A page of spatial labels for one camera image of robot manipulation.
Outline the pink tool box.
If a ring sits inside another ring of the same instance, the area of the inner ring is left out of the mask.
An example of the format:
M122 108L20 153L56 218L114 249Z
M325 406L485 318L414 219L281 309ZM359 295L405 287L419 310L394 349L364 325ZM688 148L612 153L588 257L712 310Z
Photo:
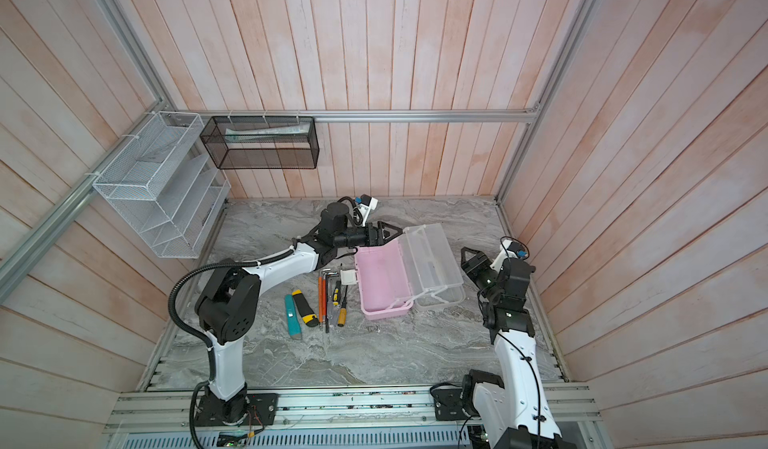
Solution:
M355 255L361 310L370 321L465 300L463 276L440 224L412 226Z

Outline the steel hex key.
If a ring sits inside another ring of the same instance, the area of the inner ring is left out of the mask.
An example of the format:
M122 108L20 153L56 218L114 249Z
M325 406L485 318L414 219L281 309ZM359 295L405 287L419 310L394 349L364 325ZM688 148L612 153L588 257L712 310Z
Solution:
M326 272L326 277L327 277L327 285L326 285L326 287L327 287L327 321L326 321L325 324L323 324L323 327L324 327L325 333L328 334L330 332L328 304L332 300L332 292L333 292L332 280L334 278L338 278L339 277L339 272L338 271L331 271L331 270L323 270L323 271Z

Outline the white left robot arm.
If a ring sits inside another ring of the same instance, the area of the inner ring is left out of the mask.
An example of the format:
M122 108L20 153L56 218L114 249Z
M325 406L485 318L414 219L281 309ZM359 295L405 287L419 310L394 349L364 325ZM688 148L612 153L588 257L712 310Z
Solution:
M262 293L324 268L341 249L384 246L403 234L400 227L370 222L368 213L374 207L368 195L342 197L328 204L319 222L286 250L262 260L226 259L212 266L195 314L209 353L209 391L218 400L229 402L245 390L243 339L254 323Z

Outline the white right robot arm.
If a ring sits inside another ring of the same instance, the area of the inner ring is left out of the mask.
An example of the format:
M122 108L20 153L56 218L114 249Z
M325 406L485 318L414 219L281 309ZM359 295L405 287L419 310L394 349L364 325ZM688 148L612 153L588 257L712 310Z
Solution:
M525 308L535 267L519 240L504 236L490 259L464 247L460 267L477 288L483 326L500 362L499 375L471 370L461 400L467 414L481 419L490 448L574 448L555 422L537 364L535 329Z

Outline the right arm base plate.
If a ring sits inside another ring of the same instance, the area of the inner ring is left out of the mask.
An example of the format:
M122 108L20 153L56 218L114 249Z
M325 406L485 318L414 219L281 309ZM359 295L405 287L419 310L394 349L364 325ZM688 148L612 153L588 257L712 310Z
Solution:
M509 422L518 400L505 387L490 382L470 385L469 392L453 383L440 383L429 388L438 421L471 419L485 422Z

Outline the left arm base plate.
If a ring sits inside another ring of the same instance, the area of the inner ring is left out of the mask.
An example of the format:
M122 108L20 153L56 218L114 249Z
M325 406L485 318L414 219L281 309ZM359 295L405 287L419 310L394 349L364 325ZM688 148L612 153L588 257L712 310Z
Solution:
M199 427L256 426L274 424L279 395L277 393L245 394L240 392L230 401L217 398L208 390L198 399L194 425Z

